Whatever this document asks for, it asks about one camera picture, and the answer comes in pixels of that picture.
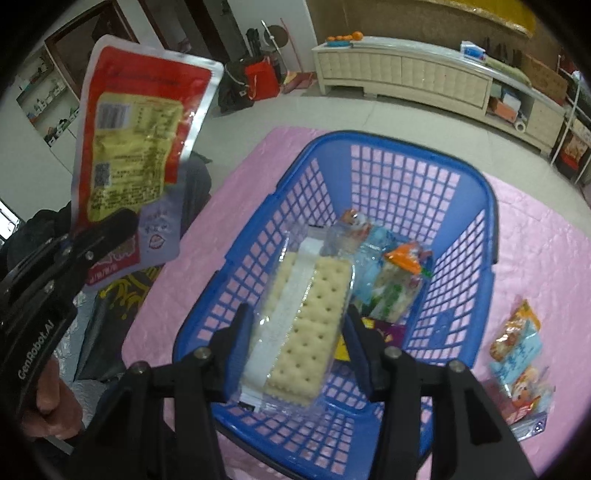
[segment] screw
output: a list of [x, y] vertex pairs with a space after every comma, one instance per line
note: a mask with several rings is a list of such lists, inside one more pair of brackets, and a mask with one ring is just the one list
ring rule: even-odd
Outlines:
[[53, 291], [53, 289], [55, 288], [55, 286], [56, 286], [56, 283], [53, 280], [50, 280], [49, 282], [47, 282], [45, 287], [43, 287], [43, 291], [45, 293], [51, 293]]
[[206, 346], [200, 346], [193, 352], [193, 355], [200, 360], [207, 360], [212, 355], [212, 351]]
[[396, 360], [397, 358], [400, 358], [402, 356], [402, 350], [397, 346], [387, 346], [384, 349], [384, 354], [387, 357]]
[[131, 372], [134, 374], [137, 374], [137, 375], [141, 375], [141, 374], [147, 372], [148, 368], [150, 368], [150, 366], [148, 365], [148, 362], [144, 362], [144, 361], [136, 362], [133, 365], [131, 365], [131, 367], [129, 367]]
[[452, 360], [451, 362], [449, 362], [449, 368], [452, 369], [452, 372], [461, 374], [466, 369], [466, 365], [464, 365], [459, 360]]

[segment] candy wrapper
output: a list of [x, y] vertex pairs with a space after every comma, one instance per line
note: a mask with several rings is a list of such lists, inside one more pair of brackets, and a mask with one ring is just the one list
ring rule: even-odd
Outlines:
[[179, 252], [186, 160], [223, 75], [221, 64], [105, 35], [82, 88], [72, 179], [72, 232], [120, 208], [137, 233], [99, 259], [93, 288]]
[[[404, 335], [406, 334], [406, 325], [392, 324], [388, 322], [381, 322], [379, 320], [372, 320], [367, 317], [361, 318], [365, 327], [369, 330], [377, 330], [384, 339], [385, 346], [397, 346], [402, 348]], [[335, 360], [343, 362], [350, 362], [349, 352], [345, 344], [343, 336], [339, 338], [339, 344], [336, 347]]]

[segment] wall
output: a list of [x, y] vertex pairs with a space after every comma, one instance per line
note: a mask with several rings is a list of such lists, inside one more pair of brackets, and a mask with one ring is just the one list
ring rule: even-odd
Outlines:
[[[261, 43], [264, 45], [264, 29], [261, 20], [264, 20], [267, 25], [281, 25], [280, 18], [283, 18], [292, 36], [304, 70], [307, 72], [316, 70], [311, 50], [318, 45], [318, 41], [316, 40], [316, 33], [314, 32], [306, 0], [229, 0], [229, 3], [247, 45], [246, 31], [249, 28], [258, 29]], [[287, 67], [290, 70], [298, 71], [296, 56], [291, 46], [288, 44], [281, 49], [281, 52]]]
[[191, 54], [211, 58], [203, 36], [183, 0], [146, 0], [146, 6], [152, 13], [170, 50], [176, 50], [178, 44], [188, 38]]
[[514, 33], [502, 25], [455, 8], [416, 0], [307, 0], [319, 42], [330, 35], [361, 30], [365, 35], [408, 38], [459, 49], [462, 40], [482, 44], [505, 43], [556, 68], [560, 45], [549, 30], [537, 22], [533, 38]]
[[203, 3], [228, 51], [230, 60], [240, 60], [247, 53], [247, 49], [236, 21], [231, 14], [223, 14], [221, 0], [203, 0]]
[[[78, 0], [42, 38], [98, 3], [98, 0]], [[140, 43], [161, 48], [139, 3], [136, 0], [118, 0], [118, 3]], [[34, 50], [42, 44], [40, 40]], [[27, 220], [40, 209], [63, 207], [70, 200], [72, 175], [30, 124], [17, 104], [17, 96], [18, 89], [13, 85], [0, 100], [0, 197]]]

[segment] person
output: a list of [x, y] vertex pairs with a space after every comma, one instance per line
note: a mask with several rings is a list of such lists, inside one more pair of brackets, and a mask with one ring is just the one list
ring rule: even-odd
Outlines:
[[82, 426], [82, 407], [60, 378], [60, 365], [52, 356], [37, 383], [35, 409], [24, 411], [22, 431], [31, 439], [55, 436], [66, 440], [77, 435]]

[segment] snack package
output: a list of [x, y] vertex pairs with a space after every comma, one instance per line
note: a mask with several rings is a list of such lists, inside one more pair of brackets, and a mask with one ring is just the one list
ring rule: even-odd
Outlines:
[[325, 254], [350, 257], [355, 263], [353, 296], [371, 301], [372, 288], [382, 268], [382, 254], [398, 245], [394, 234], [354, 209], [346, 210], [327, 230]]
[[509, 425], [521, 423], [524, 428], [516, 429], [516, 436], [523, 439], [541, 433], [539, 428], [536, 433], [530, 431], [530, 427], [537, 428], [530, 419], [548, 414], [554, 395], [542, 356], [540, 328], [538, 317], [524, 300], [489, 349], [494, 379], [485, 383], [485, 389]]
[[528, 367], [541, 351], [542, 341], [538, 330], [531, 321], [527, 320], [517, 344], [503, 357], [503, 360], [491, 362], [492, 373], [500, 385], [508, 385], [508, 391], [512, 391], [514, 387], [511, 385], [527, 373]]
[[528, 320], [536, 331], [540, 329], [541, 323], [538, 320], [538, 317], [531, 309], [527, 300], [524, 300], [511, 318], [503, 325], [502, 331], [491, 344], [489, 351], [493, 360], [501, 362], [505, 355], [513, 349], [519, 341], [521, 332], [525, 328]]
[[82, 87], [72, 232], [124, 207], [139, 227], [97, 259], [89, 287], [178, 256], [186, 160], [222, 75], [212, 60], [110, 35], [96, 43]]
[[409, 242], [383, 255], [381, 270], [372, 283], [371, 299], [356, 297], [361, 315], [373, 320], [396, 323], [413, 304], [423, 285], [423, 277], [430, 277], [422, 264], [431, 256], [418, 242]]
[[298, 237], [286, 234], [257, 306], [240, 396], [255, 411], [294, 414], [318, 406], [349, 304], [353, 262], [325, 255], [322, 239]]

